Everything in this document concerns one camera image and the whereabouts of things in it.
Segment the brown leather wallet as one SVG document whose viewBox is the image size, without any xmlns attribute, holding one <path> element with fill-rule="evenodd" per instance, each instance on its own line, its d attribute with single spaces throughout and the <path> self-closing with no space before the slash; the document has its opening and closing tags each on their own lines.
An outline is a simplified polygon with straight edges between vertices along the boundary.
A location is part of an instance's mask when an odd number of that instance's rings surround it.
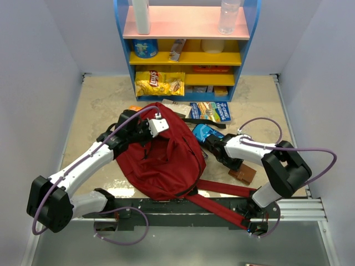
<svg viewBox="0 0 355 266">
<path fill-rule="evenodd" d="M 245 164 L 242 164 L 237 171 L 230 170 L 229 175 L 246 185 L 250 185 L 256 175 L 256 170 Z"/>
</svg>

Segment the blue shelf unit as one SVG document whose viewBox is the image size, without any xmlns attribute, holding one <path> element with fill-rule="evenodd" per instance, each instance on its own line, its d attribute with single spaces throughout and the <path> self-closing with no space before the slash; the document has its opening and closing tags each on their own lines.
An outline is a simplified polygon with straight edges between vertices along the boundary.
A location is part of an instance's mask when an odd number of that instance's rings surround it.
<svg viewBox="0 0 355 266">
<path fill-rule="evenodd" d="M 135 25 L 135 15 L 128 1 L 114 1 L 116 27 L 123 46 L 125 63 L 132 83 L 140 66 L 180 66 L 185 72 L 186 85 L 217 85 L 228 88 L 228 96 L 216 97 L 214 93 L 186 93 L 169 96 L 173 101 L 231 101 L 245 65 L 261 12 L 261 1 L 243 1 L 236 20 L 235 31 L 220 34 L 217 24 L 219 6 L 150 6 L 151 30 L 146 39 L 158 41 L 158 54 L 153 58 L 138 58 L 134 53 L 133 39 L 140 39 Z M 176 39 L 186 39 L 178 62 L 169 61 L 169 53 Z M 223 39 L 222 53 L 209 54 L 201 49 L 203 39 Z M 230 66 L 227 73 L 194 73 L 194 65 Z"/>
</svg>

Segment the yellow Lays chips bag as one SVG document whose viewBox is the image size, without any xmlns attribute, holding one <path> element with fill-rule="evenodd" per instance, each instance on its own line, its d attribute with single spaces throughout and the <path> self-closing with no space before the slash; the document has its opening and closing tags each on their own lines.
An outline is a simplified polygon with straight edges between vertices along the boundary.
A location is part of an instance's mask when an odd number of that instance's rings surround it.
<svg viewBox="0 0 355 266">
<path fill-rule="evenodd" d="M 134 85 L 136 96 L 184 96 L 185 73 L 138 71 Z"/>
</svg>

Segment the blue Treehouse book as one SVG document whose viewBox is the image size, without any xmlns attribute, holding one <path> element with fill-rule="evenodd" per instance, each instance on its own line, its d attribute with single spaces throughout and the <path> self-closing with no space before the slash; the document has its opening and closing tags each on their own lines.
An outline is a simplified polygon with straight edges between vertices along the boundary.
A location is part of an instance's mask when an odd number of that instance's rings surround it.
<svg viewBox="0 0 355 266">
<path fill-rule="evenodd" d="M 190 107 L 192 119 L 207 119 L 217 123 L 231 121 L 231 114 L 226 101 L 196 102 L 190 103 Z"/>
</svg>

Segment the yellow small box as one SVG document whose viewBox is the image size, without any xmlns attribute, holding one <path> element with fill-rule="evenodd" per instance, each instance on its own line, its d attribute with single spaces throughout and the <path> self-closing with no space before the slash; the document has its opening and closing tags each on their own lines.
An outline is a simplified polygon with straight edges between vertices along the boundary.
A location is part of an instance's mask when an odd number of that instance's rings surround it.
<svg viewBox="0 0 355 266">
<path fill-rule="evenodd" d="M 214 86 L 214 95 L 216 97 L 228 96 L 228 88 L 226 86 Z"/>
</svg>

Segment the red flat snack box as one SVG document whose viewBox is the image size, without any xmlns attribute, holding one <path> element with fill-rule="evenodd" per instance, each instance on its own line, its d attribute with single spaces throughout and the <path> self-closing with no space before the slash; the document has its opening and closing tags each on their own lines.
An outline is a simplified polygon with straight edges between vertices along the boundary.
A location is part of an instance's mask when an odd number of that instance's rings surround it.
<svg viewBox="0 0 355 266">
<path fill-rule="evenodd" d="M 230 66 L 224 65 L 194 65 L 192 67 L 194 73 L 227 73 L 230 71 Z"/>
</svg>

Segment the white tall bottle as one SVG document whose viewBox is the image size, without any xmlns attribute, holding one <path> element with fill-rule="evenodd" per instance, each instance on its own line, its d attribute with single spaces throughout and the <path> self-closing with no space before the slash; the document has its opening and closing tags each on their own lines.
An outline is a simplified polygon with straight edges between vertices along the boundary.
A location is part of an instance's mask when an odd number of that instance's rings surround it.
<svg viewBox="0 0 355 266">
<path fill-rule="evenodd" d="M 135 15 L 135 23 L 137 32 L 140 35 L 148 35 L 150 33 L 150 13 L 148 0 L 132 0 L 132 6 Z"/>
</svg>

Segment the blue snack canister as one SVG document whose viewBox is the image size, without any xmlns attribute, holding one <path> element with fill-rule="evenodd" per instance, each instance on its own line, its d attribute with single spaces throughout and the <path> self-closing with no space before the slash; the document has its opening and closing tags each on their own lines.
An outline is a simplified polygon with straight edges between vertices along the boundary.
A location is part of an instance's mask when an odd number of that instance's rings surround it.
<svg viewBox="0 0 355 266">
<path fill-rule="evenodd" d="M 134 53 L 138 58 L 149 59 L 158 54 L 158 41 L 156 39 L 133 39 Z"/>
</svg>

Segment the orange Treehouse book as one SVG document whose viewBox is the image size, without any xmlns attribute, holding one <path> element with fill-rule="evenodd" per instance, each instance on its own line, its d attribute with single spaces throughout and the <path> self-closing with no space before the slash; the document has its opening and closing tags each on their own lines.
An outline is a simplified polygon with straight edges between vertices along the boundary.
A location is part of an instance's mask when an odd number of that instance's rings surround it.
<svg viewBox="0 0 355 266">
<path fill-rule="evenodd" d="M 142 109 L 142 107 L 140 106 L 135 106 L 135 105 L 131 105 L 129 107 L 129 110 L 133 110 L 133 111 L 140 111 Z"/>
</svg>

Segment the red backpack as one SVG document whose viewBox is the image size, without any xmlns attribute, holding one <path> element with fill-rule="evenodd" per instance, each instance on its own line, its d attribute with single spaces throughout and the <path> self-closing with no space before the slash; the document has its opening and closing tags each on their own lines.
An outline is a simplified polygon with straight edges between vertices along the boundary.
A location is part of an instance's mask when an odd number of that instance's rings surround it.
<svg viewBox="0 0 355 266">
<path fill-rule="evenodd" d="M 130 144 L 116 158 L 126 179 L 152 200 L 186 199 L 247 230 L 249 219 L 200 195 L 198 189 L 245 197 L 249 196 L 251 190 L 201 180 L 206 162 L 196 137 L 185 122 L 161 103 L 149 104 L 141 110 L 146 111 L 141 115 L 142 119 L 153 119 L 157 112 L 161 113 L 169 129 L 158 134 L 145 146 L 139 143 Z"/>
</svg>

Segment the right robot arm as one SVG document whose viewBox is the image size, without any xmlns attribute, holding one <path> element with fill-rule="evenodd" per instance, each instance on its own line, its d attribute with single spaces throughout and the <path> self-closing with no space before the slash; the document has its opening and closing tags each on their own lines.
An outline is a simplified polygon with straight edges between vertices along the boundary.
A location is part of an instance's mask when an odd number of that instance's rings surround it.
<svg viewBox="0 0 355 266">
<path fill-rule="evenodd" d="M 201 144 L 232 170 L 239 169 L 242 161 L 264 168 L 268 182 L 253 193 L 247 204 L 249 215 L 255 218 L 261 217 L 272 202 L 290 198 L 312 175 L 308 164 L 288 141 L 263 144 L 245 134 L 227 134 L 222 138 L 211 134 Z"/>
</svg>

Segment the brown wrapped snack bar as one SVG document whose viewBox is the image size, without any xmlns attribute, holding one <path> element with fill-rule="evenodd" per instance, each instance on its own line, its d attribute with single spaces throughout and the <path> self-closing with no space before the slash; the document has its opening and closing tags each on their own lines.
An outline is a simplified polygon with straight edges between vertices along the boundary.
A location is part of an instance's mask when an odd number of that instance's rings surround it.
<svg viewBox="0 0 355 266">
<path fill-rule="evenodd" d="M 169 53 L 169 61 L 178 62 L 185 46 L 186 39 L 176 39 Z"/>
</svg>

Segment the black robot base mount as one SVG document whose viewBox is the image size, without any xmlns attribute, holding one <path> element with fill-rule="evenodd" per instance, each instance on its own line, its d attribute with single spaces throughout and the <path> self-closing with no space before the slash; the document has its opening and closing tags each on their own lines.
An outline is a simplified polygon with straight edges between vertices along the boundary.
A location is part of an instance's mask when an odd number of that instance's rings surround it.
<svg viewBox="0 0 355 266">
<path fill-rule="evenodd" d="M 213 198 L 212 200 L 237 214 L 246 214 L 251 223 L 270 222 L 280 217 L 280 210 L 274 203 L 252 216 L 242 210 L 247 204 L 245 198 L 225 197 Z M 227 227 L 231 230 L 240 229 L 238 226 L 186 199 L 158 202 L 148 198 L 116 198 L 108 210 L 127 206 L 140 209 L 147 216 L 149 225 L 152 227 Z M 139 212 L 127 209 L 119 211 L 118 215 L 90 213 L 83 217 L 85 219 L 93 218 L 97 221 L 118 222 L 118 230 L 120 231 L 131 231 L 135 226 L 145 226 L 145 219 Z"/>
</svg>

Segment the purple book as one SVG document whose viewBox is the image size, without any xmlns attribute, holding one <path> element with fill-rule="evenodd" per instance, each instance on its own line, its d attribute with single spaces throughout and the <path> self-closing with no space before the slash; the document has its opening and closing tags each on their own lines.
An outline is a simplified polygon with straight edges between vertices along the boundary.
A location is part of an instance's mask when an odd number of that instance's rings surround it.
<svg viewBox="0 0 355 266">
<path fill-rule="evenodd" d="M 202 153 L 204 159 L 207 160 L 208 159 L 208 154 L 204 150 L 201 150 L 201 153 Z"/>
</svg>

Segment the blue pencil case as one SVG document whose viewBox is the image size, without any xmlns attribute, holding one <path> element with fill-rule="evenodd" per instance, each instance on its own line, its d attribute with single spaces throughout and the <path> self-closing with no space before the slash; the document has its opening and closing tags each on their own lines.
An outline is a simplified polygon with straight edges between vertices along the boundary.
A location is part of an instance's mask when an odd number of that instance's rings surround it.
<svg viewBox="0 0 355 266">
<path fill-rule="evenodd" d="M 197 124 L 192 130 L 192 133 L 196 137 L 199 144 L 203 144 L 210 135 L 214 135 L 220 139 L 225 136 L 224 134 L 205 124 Z"/>
</svg>

